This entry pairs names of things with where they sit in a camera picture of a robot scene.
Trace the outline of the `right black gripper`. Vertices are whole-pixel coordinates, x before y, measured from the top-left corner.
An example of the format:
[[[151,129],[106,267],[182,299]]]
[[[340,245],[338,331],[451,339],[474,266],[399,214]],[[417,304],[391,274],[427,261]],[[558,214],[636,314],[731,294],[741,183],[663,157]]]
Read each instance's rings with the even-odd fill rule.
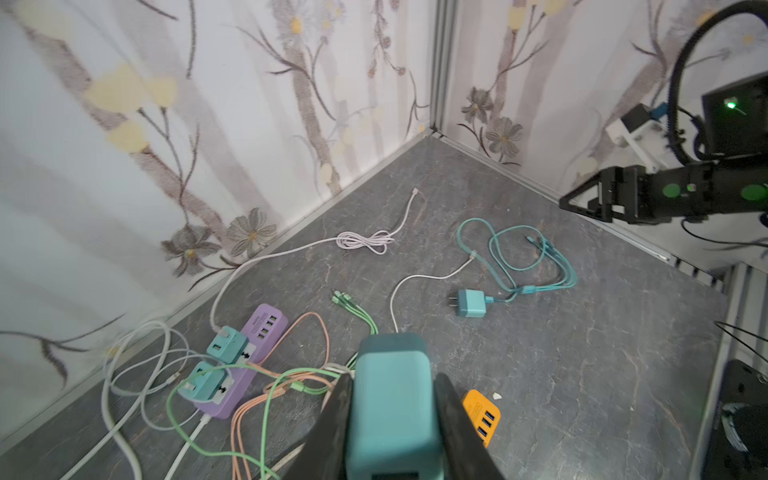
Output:
[[[563,195],[560,209],[597,221],[657,225],[675,218],[700,223],[713,213],[712,163],[648,173],[609,167]]]

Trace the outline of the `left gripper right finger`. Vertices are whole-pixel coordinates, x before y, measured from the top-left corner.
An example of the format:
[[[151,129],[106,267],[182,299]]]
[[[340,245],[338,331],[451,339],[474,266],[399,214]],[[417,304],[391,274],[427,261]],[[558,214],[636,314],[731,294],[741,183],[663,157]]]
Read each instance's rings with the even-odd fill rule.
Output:
[[[449,377],[438,373],[434,393],[445,457],[446,478],[503,480],[504,476],[482,445]]]

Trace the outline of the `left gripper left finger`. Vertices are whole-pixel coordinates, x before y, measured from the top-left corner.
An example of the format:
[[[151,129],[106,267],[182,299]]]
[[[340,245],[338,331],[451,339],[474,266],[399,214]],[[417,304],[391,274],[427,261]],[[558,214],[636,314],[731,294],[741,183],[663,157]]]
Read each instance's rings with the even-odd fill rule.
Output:
[[[353,379],[342,375],[290,468],[286,480],[346,479],[346,440],[351,417]]]

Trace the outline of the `orange power strip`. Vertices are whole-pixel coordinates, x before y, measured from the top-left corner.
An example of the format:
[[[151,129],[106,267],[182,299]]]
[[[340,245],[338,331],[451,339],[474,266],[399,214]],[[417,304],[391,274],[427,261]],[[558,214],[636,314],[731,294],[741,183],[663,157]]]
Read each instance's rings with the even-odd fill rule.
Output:
[[[462,400],[462,405],[474,430],[483,442],[484,447],[487,448],[501,420],[499,408],[476,389],[469,390],[466,393]]]

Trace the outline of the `purple power strip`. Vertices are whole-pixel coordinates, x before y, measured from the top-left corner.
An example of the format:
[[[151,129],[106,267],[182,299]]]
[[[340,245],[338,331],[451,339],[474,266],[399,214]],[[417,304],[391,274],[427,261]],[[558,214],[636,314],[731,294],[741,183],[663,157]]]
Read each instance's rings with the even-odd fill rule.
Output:
[[[207,362],[213,364],[217,370],[225,369],[227,378],[222,392],[211,403],[192,402],[193,405],[213,418],[231,417],[256,376],[254,370],[247,369],[245,366],[262,362],[286,333],[288,325],[288,318],[282,311],[268,304],[259,305],[240,330],[248,338],[249,343],[236,363],[224,364],[206,353],[210,358]]]

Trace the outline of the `teal charger with white cable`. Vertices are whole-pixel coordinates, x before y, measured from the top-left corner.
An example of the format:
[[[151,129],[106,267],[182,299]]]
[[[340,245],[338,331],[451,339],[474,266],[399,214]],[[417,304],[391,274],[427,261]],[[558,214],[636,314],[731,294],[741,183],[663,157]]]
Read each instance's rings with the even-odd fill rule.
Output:
[[[226,378],[225,369],[217,370],[213,364],[200,361],[181,383],[178,394],[193,403],[211,403],[222,392]]]

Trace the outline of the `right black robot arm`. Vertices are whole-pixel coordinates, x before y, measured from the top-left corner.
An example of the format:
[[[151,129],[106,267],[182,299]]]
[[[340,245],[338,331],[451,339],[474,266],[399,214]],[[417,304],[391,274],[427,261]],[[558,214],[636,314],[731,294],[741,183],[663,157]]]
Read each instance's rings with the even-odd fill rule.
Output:
[[[639,164],[597,171],[560,198],[561,209],[635,225],[767,212],[766,74],[704,94],[699,115],[679,100],[697,44],[715,26],[740,15],[765,22],[767,4],[740,1],[697,27],[669,69],[666,101],[638,104],[605,129],[614,144],[638,156]]]

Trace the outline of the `aluminium front rail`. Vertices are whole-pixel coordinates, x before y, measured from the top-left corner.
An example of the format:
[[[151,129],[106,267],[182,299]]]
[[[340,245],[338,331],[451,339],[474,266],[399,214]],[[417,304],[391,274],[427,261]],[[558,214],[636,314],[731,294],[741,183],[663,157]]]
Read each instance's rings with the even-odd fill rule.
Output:
[[[674,413],[682,423],[683,478],[701,479],[715,404],[726,364],[740,360],[767,377],[767,275],[739,263],[721,276],[683,261],[676,268],[710,288],[721,302],[690,301],[693,320],[676,340],[682,350],[674,373]]]

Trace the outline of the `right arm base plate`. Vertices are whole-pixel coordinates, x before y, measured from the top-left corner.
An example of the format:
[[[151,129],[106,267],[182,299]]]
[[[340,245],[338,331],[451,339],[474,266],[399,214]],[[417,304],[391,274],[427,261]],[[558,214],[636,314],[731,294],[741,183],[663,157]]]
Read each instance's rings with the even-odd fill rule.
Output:
[[[725,366],[699,477],[767,477],[767,377],[740,360]]]

